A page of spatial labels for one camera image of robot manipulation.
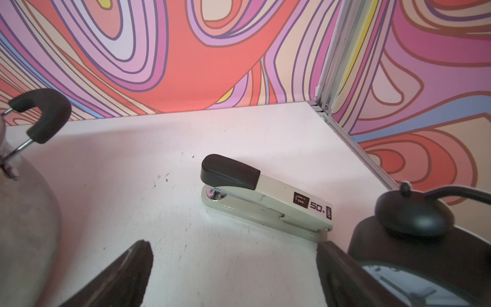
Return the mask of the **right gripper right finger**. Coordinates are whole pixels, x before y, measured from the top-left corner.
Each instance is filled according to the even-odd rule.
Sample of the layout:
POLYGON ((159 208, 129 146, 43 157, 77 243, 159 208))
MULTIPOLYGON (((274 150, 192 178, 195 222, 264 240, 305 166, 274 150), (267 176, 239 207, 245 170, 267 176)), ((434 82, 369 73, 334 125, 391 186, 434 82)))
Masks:
POLYGON ((318 244, 316 262, 328 307, 405 305, 331 241, 318 244))

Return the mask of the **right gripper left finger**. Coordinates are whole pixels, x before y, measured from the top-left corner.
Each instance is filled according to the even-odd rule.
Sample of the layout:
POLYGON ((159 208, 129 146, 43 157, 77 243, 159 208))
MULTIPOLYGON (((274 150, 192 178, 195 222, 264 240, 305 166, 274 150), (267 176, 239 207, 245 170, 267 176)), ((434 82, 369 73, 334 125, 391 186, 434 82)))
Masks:
POLYGON ((139 240, 62 306, 141 306, 152 266, 151 244, 139 240))

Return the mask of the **stainless steel pot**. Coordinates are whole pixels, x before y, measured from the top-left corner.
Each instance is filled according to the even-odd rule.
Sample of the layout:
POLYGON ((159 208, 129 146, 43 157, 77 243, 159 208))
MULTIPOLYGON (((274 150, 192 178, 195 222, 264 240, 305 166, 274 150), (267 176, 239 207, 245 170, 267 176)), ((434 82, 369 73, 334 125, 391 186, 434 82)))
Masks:
POLYGON ((60 92, 42 88, 8 101, 1 114, 1 306, 35 306, 51 275, 61 237, 54 192, 21 152, 48 142, 69 120, 72 106, 60 92), (6 116, 37 107, 40 118, 28 139, 12 148, 6 116))

